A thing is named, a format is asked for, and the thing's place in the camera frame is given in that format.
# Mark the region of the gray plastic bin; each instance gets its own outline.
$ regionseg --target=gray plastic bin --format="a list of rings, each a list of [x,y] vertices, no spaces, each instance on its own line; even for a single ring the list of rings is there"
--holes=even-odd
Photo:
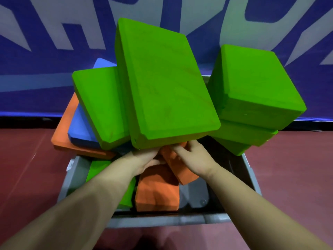
[[[209,136],[198,141],[219,165],[261,194],[245,154],[235,156]],[[65,177],[58,202],[85,183],[90,163],[91,158],[76,156],[72,168]],[[179,191],[180,207],[177,212],[137,212],[135,207],[129,211],[117,210],[108,222],[107,228],[213,224],[230,221],[216,195],[202,178],[185,186],[180,185]]]

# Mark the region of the green block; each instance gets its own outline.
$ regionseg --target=green block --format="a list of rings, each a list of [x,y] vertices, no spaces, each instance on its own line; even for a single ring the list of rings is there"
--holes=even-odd
[[[231,140],[219,139],[215,137],[213,138],[236,156],[242,155],[251,146],[248,144],[242,144]]]
[[[223,45],[207,85],[220,119],[282,130],[306,106],[274,52]]]
[[[220,122],[220,129],[212,132],[210,136],[244,144],[261,146],[278,133],[277,130],[265,129],[222,119],[220,119]]]
[[[104,160],[94,160],[91,162],[91,166],[89,169],[89,173],[87,176],[87,181],[92,179],[94,176],[96,176],[98,173],[102,172],[108,165],[111,164],[111,161],[104,161]],[[135,187],[135,177],[130,182],[130,185],[128,186],[127,191],[125,192],[122,200],[120,201],[118,205],[118,209],[124,209],[124,208],[132,208],[132,195],[134,192]]]
[[[185,35],[120,18],[115,53],[134,147],[198,139],[220,127]]]
[[[103,150],[130,140],[117,67],[75,71],[76,95]]]

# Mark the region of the white letter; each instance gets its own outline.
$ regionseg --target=white letter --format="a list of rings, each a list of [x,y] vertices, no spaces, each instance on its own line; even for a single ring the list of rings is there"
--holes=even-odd
[[[220,45],[231,44],[270,51],[290,32],[314,1],[297,0],[279,21],[262,23],[245,20],[248,0],[230,0],[221,29]]]
[[[30,0],[57,49],[73,50],[62,24],[81,25],[91,49],[105,49],[93,0]]]
[[[304,54],[307,50],[326,37],[331,31],[333,31],[333,8],[302,32],[286,65]],[[333,64],[333,53],[330,53],[320,64]]]
[[[0,35],[31,51],[23,32],[10,9],[0,5]]]
[[[138,0],[135,4],[109,0],[109,4],[116,25],[119,18],[129,18],[160,27],[163,0]]]
[[[223,10],[225,0],[182,0],[180,33],[190,34]]]

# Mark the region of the red floor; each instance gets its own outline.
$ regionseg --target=red floor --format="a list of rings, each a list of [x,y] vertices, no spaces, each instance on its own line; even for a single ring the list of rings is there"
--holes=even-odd
[[[54,205],[72,153],[53,149],[50,129],[0,129],[0,244]],[[333,132],[280,132],[245,154],[263,196],[333,247]],[[100,249],[248,249],[232,223],[105,230]]]

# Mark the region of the black baseboard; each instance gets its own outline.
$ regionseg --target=black baseboard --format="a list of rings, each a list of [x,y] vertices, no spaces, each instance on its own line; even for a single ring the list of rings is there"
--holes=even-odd
[[[55,129],[61,118],[0,117],[1,129]],[[333,122],[293,121],[283,131],[333,131]]]

